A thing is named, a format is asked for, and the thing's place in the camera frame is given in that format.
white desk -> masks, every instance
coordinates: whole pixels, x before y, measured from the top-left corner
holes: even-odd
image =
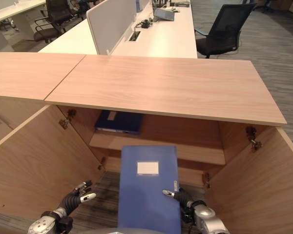
[[[158,21],[148,29],[141,30],[136,42],[122,40],[112,55],[197,58],[194,26],[190,7],[178,7],[175,21]],[[152,16],[152,7],[148,3],[137,14],[132,28],[142,20]],[[44,47],[44,53],[97,54],[89,25],[85,19],[67,33]]]
[[[176,7],[175,21],[159,20],[151,27],[137,28],[141,31],[136,41],[118,44],[112,55],[197,58],[191,7]],[[142,20],[152,18],[152,6],[148,3],[138,15],[132,28]]]
[[[68,30],[39,52],[96,55],[97,50],[87,19]]]
[[[0,10],[0,21],[12,17],[15,25],[18,27],[24,39],[33,40],[34,31],[32,30],[29,18],[32,16],[27,12],[33,8],[45,4],[45,0],[31,0],[24,3],[18,3]],[[0,51],[13,51],[0,31]]]

dark blue folder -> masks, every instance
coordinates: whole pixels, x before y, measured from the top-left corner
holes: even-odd
[[[118,227],[180,234],[179,203],[162,193],[162,189],[175,191],[178,188],[174,146],[125,146],[122,150]]]

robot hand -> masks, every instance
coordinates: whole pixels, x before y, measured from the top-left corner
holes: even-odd
[[[69,215],[83,202],[94,199],[91,191],[91,180],[81,183],[67,194],[54,211],[46,211],[28,229],[28,234],[62,234],[69,233],[73,219]]]
[[[182,220],[192,223],[202,234],[230,234],[224,223],[216,217],[215,211],[204,201],[193,201],[192,196],[180,188],[179,192],[163,190],[163,194],[179,201]]]
[[[59,208],[65,209],[65,216],[69,216],[79,204],[94,199],[95,193],[86,194],[91,191],[90,186],[92,185],[91,180],[81,183],[73,191],[67,194],[59,204]]]

wooden countertop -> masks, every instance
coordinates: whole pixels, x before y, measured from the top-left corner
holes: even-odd
[[[175,117],[286,124],[250,61],[0,53],[0,96]]]
[[[264,125],[286,124],[250,61],[87,55],[49,103]]]
[[[0,53],[0,96],[43,100],[83,57]]]

white partition panel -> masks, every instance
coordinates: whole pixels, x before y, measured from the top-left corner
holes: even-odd
[[[99,55],[109,55],[135,21],[136,0],[105,0],[87,11]]]

